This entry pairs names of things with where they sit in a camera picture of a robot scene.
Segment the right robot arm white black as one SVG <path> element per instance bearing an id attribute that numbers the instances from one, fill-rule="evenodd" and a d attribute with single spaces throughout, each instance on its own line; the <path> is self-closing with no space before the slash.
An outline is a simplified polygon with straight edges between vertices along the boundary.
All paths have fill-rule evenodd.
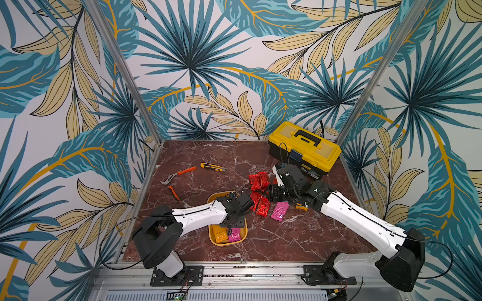
<path id="1" fill-rule="evenodd" d="M 371 253 L 335 254 L 329 267 L 339 276 L 380 278 L 399 291 L 414 290 L 425 262 L 426 243 L 419 230 L 404 230 L 376 217 L 321 179 L 310 182 L 294 164 L 276 164 L 272 171 L 277 183 L 271 196 L 328 216 L 376 248 Z"/>

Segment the yellow plastic storage box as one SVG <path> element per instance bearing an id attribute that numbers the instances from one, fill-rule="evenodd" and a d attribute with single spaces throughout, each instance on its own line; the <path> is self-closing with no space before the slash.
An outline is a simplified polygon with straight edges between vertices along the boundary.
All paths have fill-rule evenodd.
<path id="1" fill-rule="evenodd" d="M 224 241 L 222 244 L 217 244 L 217 243 L 215 243 L 215 239 L 214 239 L 213 228 L 212 228 L 213 225 L 209 225 L 208 226 L 208 232 L 209 232 L 210 241 L 218 247 L 228 247 L 228 246 L 236 245 L 238 243 L 243 242 L 246 239 L 247 234 L 248 234 L 248 226 L 247 226 L 247 220 L 246 220 L 246 214 L 247 213 L 248 213 L 248 211 L 246 211 L 243 216 L 239 216 L 234 223 L 228 225 L 228 227 L 224 227 L 224 228 L 227 228 L 228 234 L 229 234 L 231 228 L 240 228 L 241 229 L 241 236 L 242 236 L 241 241 L 230 243 L 227 240 L 227 241 Z"/>

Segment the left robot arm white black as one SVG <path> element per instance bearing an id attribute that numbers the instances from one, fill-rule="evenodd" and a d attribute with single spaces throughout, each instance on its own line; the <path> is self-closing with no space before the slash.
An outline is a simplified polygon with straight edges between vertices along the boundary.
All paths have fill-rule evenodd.
<path id="1" fill-rule="evenodd" d="M 185 209 L 168 205 L 156 208 L 133 231 L 132 241 L 144 268 L 157 268 L 169 279 L 179 277 L 186 266 L 174 251 L 178 240 L 197 229 L 218 225 L 236 228 L 254 205 L 250 195 L 228 193 L 214 201 Z"/>

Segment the pink tea bag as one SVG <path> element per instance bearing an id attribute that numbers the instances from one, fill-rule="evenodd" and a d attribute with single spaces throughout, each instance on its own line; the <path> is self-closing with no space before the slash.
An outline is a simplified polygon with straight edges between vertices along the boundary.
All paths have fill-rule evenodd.
<path id="1" fill-rule="evenodd" d="M 276 204 L 276 207 L 274 208 L 273 213 L 271 214 L 271 218 L 276 220 L 276 221 L 282 221 L 284 216 L 287 213 L 287 210 L 289 208 L 289 203 L 288 202 L 278 202 Z"/>
<path id="2" fill-rule="evenodd" d="M 230 243 L 241 241 L 241 229 L 240 228 L 231 228 L 228 234 L 228 241 Z"/>

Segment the small orange tea bag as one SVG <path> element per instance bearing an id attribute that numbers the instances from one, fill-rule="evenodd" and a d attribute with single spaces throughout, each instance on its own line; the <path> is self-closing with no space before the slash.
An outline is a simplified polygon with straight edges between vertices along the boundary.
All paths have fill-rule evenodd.
<path id="1" fill-rule="evenodd" d="M 219 225 L 213 225 L 213 234 L 215 243 L 222 244 L 224 241 L 228 240 L 228 231 L 227 228 L 220 227 Z"/>

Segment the orange yellow tea bag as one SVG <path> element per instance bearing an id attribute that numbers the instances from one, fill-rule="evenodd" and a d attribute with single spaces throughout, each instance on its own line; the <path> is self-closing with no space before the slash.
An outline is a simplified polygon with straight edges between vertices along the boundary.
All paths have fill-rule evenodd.
<path id="1" fill-rule="evenodd" d="M 304 211 L 307 211 L 307 210 L 308 210 L 308 206 L 305 205 L 305 204 L 297 204 L 297 205 L 296 205 L 296 208 L 297 208 L 297 209 L 304 210 Z"/>

